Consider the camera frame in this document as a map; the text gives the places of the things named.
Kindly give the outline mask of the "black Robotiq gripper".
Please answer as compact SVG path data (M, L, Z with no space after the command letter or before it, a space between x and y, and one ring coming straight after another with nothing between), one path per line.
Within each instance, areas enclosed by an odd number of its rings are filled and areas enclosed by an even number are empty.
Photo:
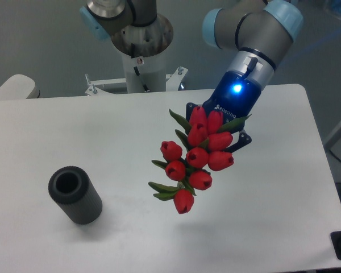
M206 114L216 110L223 113L224 121L247 116L261 95L261 87L243 79L235 72L226 72L215 88L211 97L202 105L192 102L186 104L186 120L190 121L193 109L203 107ZM239 131L239 138L235 144L226 148L227 152L235 152L252 142L252 138L245 129Z

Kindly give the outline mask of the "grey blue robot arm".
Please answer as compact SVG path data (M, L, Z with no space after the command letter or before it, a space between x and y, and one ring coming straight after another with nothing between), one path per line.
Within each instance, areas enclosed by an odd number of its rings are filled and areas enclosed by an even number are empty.
M110 39L122 56L129 93L177 90L186 73L165 75L164 52L173 27L157 12L155 1L87 1L82 20L99 40ZM231 9L209 11L202 23L204 41L215 48L237 50L211 97L207 113L223 114L223 128L239 133L227 152L251 142L244 131L246 117L295 42L303 16L295 1L240 1Z

